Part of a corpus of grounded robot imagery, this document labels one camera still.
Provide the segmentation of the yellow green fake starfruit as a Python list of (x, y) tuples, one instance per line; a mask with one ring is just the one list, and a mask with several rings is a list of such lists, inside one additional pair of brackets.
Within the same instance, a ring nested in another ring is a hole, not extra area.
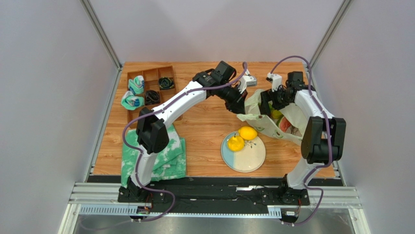
[(271, 112), (271, 117), (272, 117), (273, 119), (280, 119), (280, 118), (282, 118), (282, 117), (283, 117), (283, 114), (282, 114), (279, 110), (273, 110), (273, 111)]

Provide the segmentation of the avocado print plastic bag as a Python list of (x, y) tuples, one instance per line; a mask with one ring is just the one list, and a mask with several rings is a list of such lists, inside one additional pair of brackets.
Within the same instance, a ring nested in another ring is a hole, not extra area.
[(247, 122), (263, 135), (275, 139), (288, 140), (300, 146), (307, 125), (305, 115), (300, 108), (291, 103), (281, 109), (281, 113), (277, 117), (261, 114), (259, 109), (261, 92), (263, 92), (263, 89), (257, 89), (245, 101), (245, 114), (238, 114), (237, 118)]

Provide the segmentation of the fake watermelon slice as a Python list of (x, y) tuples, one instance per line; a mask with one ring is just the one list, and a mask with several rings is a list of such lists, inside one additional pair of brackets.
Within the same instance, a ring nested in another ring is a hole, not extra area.
[(279, 129), (286, 133), (288, 129), (290, 129), (292, 127), (292, 124), (287, 120), (286, 117), (282, 117), (278, 120), (277, 122), (277, 126), (279, 127)]

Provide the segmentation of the yellow fake lemon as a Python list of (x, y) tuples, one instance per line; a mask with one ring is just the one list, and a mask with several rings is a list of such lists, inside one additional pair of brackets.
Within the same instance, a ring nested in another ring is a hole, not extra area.
[(256, 138), (258, 135), (257, 131), (253, 127), (250, 127), (250, 126), (241, 127), (238, 130), (238, 134), (242, 139), (246, 141), (251, 141), (254, 138)]

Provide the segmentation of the yellow fake pear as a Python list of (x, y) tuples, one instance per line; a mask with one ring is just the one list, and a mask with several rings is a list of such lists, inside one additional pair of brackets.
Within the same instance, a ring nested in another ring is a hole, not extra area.
[(227, 141), (227, 147), (233, 152), (241, 151), (244, 146), (244, 139), (237, 134), (232, 135)]

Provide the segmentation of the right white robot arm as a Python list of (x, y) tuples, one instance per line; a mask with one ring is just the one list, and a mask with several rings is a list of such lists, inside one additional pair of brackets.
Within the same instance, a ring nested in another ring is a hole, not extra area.
[(260, 94), (261, 114), (270, 116), (271, 109), (281, 110), (295, 104), (308, 121), (301, 143), (302, 159), (286, 175), (289, 188), (305, 189), (320, 169), (341, 159), (346, 122), (324, 108), (315, 88), (304, 82), (302, 72), (288, 73), (285, 85), (282, 85), (282, 76), (277, 74), (269, 73), (266, 80), (272, 87)]

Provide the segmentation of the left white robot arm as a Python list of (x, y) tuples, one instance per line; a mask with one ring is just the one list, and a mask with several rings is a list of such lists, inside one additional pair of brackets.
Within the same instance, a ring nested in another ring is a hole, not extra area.
[(243, 71), (235, 79), (236, 70), (224, 61), (221, 61), (215, 69), (209, 69), (197, 73), (192, 81), (174, 95), (168, 101), (154, 107), (143, 108), (137, 118), (130, 121), (123, 130), (125, 136), (130, 125), (136, 123), (137, 146), (133, 146), (123, 137), (123, 143), (129, 148), (138, 151), (134, 172), (131, 181), (139, 189), (147, 189), (151, 182), (151, 174), (157, 154), (164, 150), (169, 143), (167, 129), (182, 114), (194, 105), (206, 100), (210, 96), (217, 96), (225, 101), (225, 107), (234, 114), (245, 113), (245, 98), (247, 91), (240, 82), (248, 69), (247, 62), (243, 62)]

